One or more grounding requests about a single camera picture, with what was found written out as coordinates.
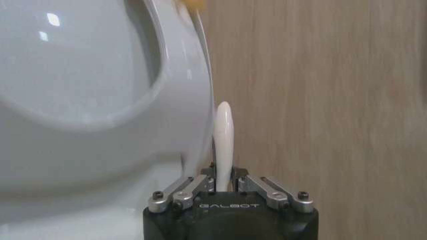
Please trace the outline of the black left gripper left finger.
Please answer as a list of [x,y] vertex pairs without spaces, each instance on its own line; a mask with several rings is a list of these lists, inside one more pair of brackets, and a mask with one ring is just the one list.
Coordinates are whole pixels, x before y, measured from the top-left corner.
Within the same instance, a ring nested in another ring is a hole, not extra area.
[[200,192],[216,190],[216,165],[210,164],[200,170],[198,176],[179,178],[164,190],[152,193],[148,199],[149,212],[168,210],[182,212],[194,206],[195,198]]

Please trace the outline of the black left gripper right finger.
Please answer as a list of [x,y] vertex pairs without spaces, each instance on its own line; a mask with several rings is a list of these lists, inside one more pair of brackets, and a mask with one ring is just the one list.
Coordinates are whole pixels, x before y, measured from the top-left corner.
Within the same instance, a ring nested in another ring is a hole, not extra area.
[[254,176],[246,168],[232,168],[232,188],[236,192],[258,193],[274,210],[291,207],[298,213],[314,212],[314,201],[306,191],[294,193],[286,190],[275,179]]

